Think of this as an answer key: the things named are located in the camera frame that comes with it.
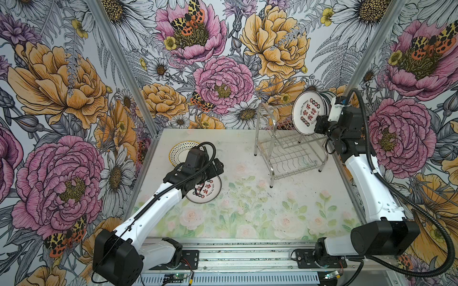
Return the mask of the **yellow rim dotted plate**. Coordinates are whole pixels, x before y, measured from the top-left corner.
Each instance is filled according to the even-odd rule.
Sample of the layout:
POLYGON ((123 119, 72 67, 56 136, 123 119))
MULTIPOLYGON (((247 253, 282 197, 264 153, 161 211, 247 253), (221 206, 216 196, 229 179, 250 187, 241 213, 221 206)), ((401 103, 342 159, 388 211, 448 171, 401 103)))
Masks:
POLYGON ((180 163, 184 163, 186 161, 186 157, 188 152, 193 148, 198 146, 199 143, 195 141, 184 141, 182 143, 178 143, 175 145, 169 152, 169 161, 176 167, 180 163))

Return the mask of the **green rim printed plate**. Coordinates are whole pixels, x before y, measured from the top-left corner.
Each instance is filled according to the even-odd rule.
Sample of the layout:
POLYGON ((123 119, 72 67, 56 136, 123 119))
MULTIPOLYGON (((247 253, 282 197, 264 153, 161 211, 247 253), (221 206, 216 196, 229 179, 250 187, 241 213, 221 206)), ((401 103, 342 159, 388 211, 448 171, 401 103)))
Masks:
POLYGON ((216 199, 222 189, 222 182, 219 176, 198 184, 186 194, 186 198, 192 203, 205 204, 216 199))

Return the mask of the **chrome wire dish rack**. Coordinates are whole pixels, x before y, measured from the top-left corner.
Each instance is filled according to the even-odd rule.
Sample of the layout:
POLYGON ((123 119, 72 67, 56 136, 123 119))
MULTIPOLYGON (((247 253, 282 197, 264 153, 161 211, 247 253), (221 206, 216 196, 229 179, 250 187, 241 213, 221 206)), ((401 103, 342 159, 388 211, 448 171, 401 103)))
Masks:
POLYGON ((295 129, 292 116, 281 118, 280 112, 292 106, 260 103, 256 109, 254 155, 267 166, 270 188, 283 178, 311 170, 322 172, 331 156, 325 149, 325 136, 303 135, 295 129))

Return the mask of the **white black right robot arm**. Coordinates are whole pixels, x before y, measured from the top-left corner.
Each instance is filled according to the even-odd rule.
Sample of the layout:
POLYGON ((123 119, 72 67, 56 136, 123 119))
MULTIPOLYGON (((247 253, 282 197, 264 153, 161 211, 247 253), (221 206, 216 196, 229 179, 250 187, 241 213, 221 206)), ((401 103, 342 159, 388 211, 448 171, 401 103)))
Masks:
POLYGON ((417 224, 407 220, 404 208, 377 178, 378 162, 371 143, 363 136, 366 130, 367 116, 345 97, 333 98, 330 113, 317 119, 315 131, 327 136, 350 171, 366 219, 364 225, 347 235, 318 239, 314 260, 320 266, 347 256, 399 256, 420 233, 417 224))

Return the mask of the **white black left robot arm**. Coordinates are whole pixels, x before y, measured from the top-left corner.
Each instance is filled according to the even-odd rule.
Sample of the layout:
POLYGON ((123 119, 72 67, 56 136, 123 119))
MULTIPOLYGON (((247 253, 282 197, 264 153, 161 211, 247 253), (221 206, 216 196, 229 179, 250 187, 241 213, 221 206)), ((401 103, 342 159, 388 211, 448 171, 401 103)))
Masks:
POLYGON ((95 238, 93 273, 104 283, 131 286, 140 275, 157 266, 176 268, 182 261, 182 244, 171 238, 144 242, 160 220, 197 185, 223 174, 213 143, 190 149, 186 161, 163 178, 157 191, 132 217, 113 231, 102 230, 95 238))

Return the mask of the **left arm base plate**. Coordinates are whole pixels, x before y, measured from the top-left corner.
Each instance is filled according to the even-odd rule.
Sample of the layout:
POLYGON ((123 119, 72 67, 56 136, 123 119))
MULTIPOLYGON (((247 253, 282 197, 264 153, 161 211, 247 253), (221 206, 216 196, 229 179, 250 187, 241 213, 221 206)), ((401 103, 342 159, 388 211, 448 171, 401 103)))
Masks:
POLYGON ((151 271, 165 271, 165 270, 174 271, 176 269, 185 270, 185 271, 189 271, 190 269, 197 270, 199 266, 199 255, 200 255, 199 250, 183 250, 181 260, 179 261, 177 266, 174 266, 168 263, 167 265, 155 266, 153 268, 150 268, 150 270, 151 271))

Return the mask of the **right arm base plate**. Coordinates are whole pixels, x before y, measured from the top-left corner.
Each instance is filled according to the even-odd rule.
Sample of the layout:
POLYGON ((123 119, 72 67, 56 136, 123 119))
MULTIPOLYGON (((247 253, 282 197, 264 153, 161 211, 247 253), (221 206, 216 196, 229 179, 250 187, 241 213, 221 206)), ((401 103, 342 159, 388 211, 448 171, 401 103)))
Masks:
POLYGON ((345 269, 347 262, 344 257, 317 255, 312 249, 296 249, 290 258, 297 263, 299 269, 345 269))

